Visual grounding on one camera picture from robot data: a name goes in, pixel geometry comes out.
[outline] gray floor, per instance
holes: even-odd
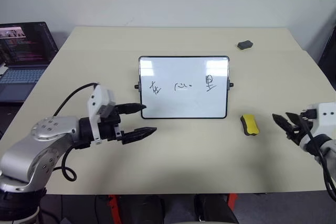
[[[0,107],[0,131],[7,129],[17,111],[18,107]],[[139,204],[144,197],[126,195],[120,198],[123,224],[136,223]],[[164,223],[196,220],[193,197],[194,195],[161,195],[166,209]],[[113,223],[107,206],[107,196],[104,195],[46,195],[41,201],[41,207],[54,213],[59,219],[66,217],[73,224]],[[234,213],[241,224],[336,223],[336,203],[325,191],[239,194]],[[46,215],[44,221],[55,223]]]

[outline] table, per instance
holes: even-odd
[[[235,44],[246,39],[254,46],[237,49]],[[112,89],[118,103],[139,102],[134,84],[142,55],[229,56],[230,79],[235,86],[229,92],[227,118],[145,120],[139,113],[123,115],[121,127],[126,132],[144,126],[158,130],[129,145],[113,141],[71,152],[67,165],[77,172],[78,180],[68,182],[61,172],[54,172],[47,184],[49,193],[324,189],[320,166],[286,139],[271,115],[298,113],[312,103],[335,101],[335,91],[284,28],[77,27],[0,141],[0,155],[85,83],[98,81]],[[76,94],[59,115],[87,116],[91,92]],[[239,118],[244,113],[255,115],[259,135],[243,134]]]

